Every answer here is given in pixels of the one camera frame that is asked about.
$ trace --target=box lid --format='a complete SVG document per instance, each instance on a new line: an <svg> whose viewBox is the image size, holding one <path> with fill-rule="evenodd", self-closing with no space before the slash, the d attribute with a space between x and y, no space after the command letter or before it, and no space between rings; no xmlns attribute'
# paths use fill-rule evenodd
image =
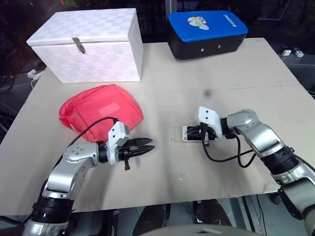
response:
<svg viewBox="0 0 315 236"><path fill-rule="evenodd" d="M248 33L244 23L229 11L175 12L168 20L184 42Z"/></svg>
<svg viewBox="0 0 315 236"><path fill-rule="evenodd" d="M28 40L30 46L128 41L135 8L56 12Z"/></svg>

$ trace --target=metal latch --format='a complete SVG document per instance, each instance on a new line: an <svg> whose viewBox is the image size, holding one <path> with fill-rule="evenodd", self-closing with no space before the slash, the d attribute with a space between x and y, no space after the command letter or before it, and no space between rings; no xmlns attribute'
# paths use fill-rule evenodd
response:
<svg viewBox="0 0 315 236"><path fill-rule="evenodd" d="M84 54L85 53L85 49L84 49L83 45L81 44L79 38L78 37L73 37L72 40L75 43L75 45L77 45L77 48L79 49L79 51Z"/></svg>

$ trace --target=blue box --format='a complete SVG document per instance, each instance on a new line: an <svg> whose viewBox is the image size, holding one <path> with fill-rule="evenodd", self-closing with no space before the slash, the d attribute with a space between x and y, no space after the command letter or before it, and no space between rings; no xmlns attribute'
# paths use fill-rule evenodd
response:
<svg viewBox="0 0 315 236"><path fill-rule="evenodd" d="M244 23L229 11L171 13L167 31L168 45L178 59L234 52L248 33Z"/></svg>

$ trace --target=cartoon sticker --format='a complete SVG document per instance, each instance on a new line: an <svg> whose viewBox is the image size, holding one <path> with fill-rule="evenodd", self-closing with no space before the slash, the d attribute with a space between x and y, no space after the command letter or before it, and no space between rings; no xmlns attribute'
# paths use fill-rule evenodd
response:
<svg viewBox="0 0 315 236"><path fill-rule="evenodd" d="M201 30L208 30L209 27L207 26L206 20L201 16L192 16L187 19L187 23L191 26L197 26Z"/></svg>

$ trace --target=smartphone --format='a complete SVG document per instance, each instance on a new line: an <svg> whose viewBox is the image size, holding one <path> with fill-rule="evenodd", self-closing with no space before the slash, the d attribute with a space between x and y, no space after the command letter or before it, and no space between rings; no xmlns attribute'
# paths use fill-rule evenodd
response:
<svg viewBox="0 0 315 236"><path fill-rule="evenodd" d="M183 126L183 141L184 142L201 142L201 134L199 126ZM209 145L208 132L205 135L205 145Z"/></svg>

